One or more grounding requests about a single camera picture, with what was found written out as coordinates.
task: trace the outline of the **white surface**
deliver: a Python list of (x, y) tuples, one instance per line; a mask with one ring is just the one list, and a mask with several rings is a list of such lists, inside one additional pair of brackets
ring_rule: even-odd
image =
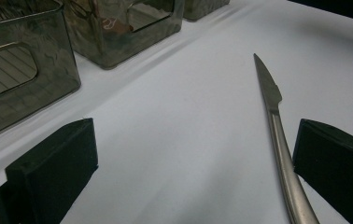
[[(94, 118), (99, 169), (63, 224), (289, 223), (253, 53), (283, 95), (291, 152), (300, 119), (353, 134), (353, 20), (232, 0), (114, 70), (77, 55), (82, 88), (0, 133), (0, 184), (25, 151)], [(303, 185), (321, 223), (346, 223)]]

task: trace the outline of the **knife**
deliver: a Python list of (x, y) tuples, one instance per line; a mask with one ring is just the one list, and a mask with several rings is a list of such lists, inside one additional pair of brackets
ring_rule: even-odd
[(293, 172), (292, 159), (290, 158), (278, 109), (278, 104), (282, 100), (281, 92), (258, 55), (254, 54), (254, 58), (258, 79), (261, 84), (261, 92), (266, 104), (278, 176), (289, 213), (290, 223), (319, 223), (310, 202), (305, 196), (299, 177)]

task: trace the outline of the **knife blade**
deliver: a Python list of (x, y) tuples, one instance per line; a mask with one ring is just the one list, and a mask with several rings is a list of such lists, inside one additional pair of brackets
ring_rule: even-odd
[(275, 84), (269, 70), (267, 70), (258, 55), (254, 54), (254, 59), (258, 79), (261, 84), (261, 93), (267, 109), (278, 177), (281, 183), (290, 223), (319, 223), (304, 193), (299, 177), (293, 172), (292, 159), (289, 154), (288, 144), (278, 109), (278, 104), (282, 100), (281, 92)]

